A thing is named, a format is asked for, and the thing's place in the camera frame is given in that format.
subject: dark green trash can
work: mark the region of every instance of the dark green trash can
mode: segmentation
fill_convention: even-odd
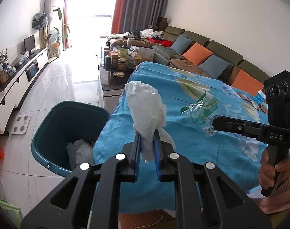
[[[83,139],[96,141],[110,114],[91,104],[64,101],[48,113],[31,144],[34,158],[45,168],[62,177],[71,172],[66,150],[68,142]]]

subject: tiled floor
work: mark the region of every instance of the tiled floor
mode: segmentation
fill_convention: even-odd
[[[20,207],[23,216],[63,180],[33,158],[32,137],[59,102],[71,100],[103,107],[97,65],[95,54],[91,59],[89,56],[82,58],[77,48],[63,52],[39,76],[21,110],[11,114],[7,124],[9,132],[17,116],[28,114],[31,118],[25,134],[0,137],[5,153],[0,162],[0,198]]]

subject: barcode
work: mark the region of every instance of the barcode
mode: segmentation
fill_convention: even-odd
[[[213,136],[218,133],[214,128],[207,126],[203,128],[210,136]]]

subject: red curtain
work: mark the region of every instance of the red curtain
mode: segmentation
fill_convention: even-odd
[[[125,0],[116,0],[112,20],[111,34],[119,33]]]
[[[67,14],[67,6],[68,6],[68,0],[64,0],[64,9],[63,9],[63,24],[67,24],[68,23],[68,14]],[[63,35],[68,33],[68,30],[66,27],[63,27]],[[69,40],[67,38],[65,38],[62,35],[62,42],[63,42],[63,50],[68,49],[69,48]]]

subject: human hand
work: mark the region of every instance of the human hand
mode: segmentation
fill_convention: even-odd
[[[277,163],[276,166],[272,166],[269,163],[269,159],[269,152],[266,148],[262,153],[261,166],[259,169],[259,181],[260,185],[264,189],[273,187],[275,184],[273,179],[275,176],[275,171],[283,172],[281,182],[285,181],[290,176],[290,154],[288,154],[285,159]]]

